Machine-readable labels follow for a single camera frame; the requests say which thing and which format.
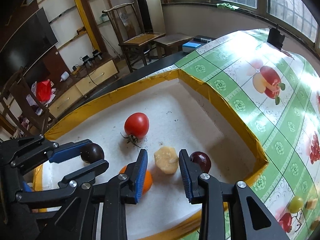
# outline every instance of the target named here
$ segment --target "orange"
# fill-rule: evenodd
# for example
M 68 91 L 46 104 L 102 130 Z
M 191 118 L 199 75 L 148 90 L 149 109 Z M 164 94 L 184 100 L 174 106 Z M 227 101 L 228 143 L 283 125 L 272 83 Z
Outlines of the orange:
M 120 171 L 119 174 L 124 173 L 125 169 L 127 168 L 127 165 L 124 166 Z M 146 176 L 144 178 L 144 183 L 143 183 L 143 189 L 142 189 L 142 194 L 145 194 L 152 186 L 152 176 L 150 171 L 146 171 Z

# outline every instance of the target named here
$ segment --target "bolt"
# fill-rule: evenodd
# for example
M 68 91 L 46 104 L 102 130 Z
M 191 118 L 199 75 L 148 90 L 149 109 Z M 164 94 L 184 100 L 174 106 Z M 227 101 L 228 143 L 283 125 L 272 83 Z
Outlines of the bolt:
M 128 175 L 125 174 L 125 173 L 122 173 L 122 174 L 118 175 L 118 179 L 120 179 L 120 180 L 125 180 L 125 179 L 127 179 L 127 177 L 128 177 Z
M 76 182 L 75 180 L 71 180 L 71 181 L 69 182 L 69 186 L 70 186 L 70 187 L 76 187 L 76 186 L 77 186 L 77 182 Z
M 247 186 L 247 184 L 244 181 L 238 181 L 237 182 L 238 187 L 240 188 L 245 188 Z
M 16 194 L 16 200 L 19 201 L 22 199 L 22 196 L 20 194 Z
M 210 175 L 207 174 L 207 173 L 202 173 L 202 174 L 200 175 L 200 178 L 201 178 L 201 179 L 209 179 L 209 178 L 210 178 Z
M 91 184 L 88 182 L 85 182 L 84 184 L 81 185 L 82 189 L 89 189 L 91 187 Z

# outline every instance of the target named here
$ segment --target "dark purple fruit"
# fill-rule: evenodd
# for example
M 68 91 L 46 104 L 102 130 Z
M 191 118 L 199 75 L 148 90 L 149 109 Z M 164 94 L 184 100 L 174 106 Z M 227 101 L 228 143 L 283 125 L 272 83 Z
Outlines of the dark purple fruit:
M 207 154 L 203 152 L 194 152 L 189 158 L 191 162 L 198 163 L 204 173 L 209 173 L 209 170 L 211 169 L 211 161 Z
M 99 144 L 88 143 L 80 148 L 81 159 L 86 163 L 104 160 L 104 152 Z

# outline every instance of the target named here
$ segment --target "red plastic bag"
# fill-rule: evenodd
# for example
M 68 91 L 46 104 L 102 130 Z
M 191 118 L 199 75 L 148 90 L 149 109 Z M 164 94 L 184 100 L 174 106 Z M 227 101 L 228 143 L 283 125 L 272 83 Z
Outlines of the red plastic bag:
M 40 102 L 48 101 L 51 97 L 51 83 L 50 80 L 41 81 L 37 83 L 36 97 Z

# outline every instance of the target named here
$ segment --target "black tv screen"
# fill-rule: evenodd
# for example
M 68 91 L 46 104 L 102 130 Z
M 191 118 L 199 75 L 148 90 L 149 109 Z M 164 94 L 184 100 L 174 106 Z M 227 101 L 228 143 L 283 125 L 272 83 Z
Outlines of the black tv screen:
M 0 51 L 0 87 L 20 67 L 28 70 L 57 42 L 43 8 L 39 9 L 21 25 Z

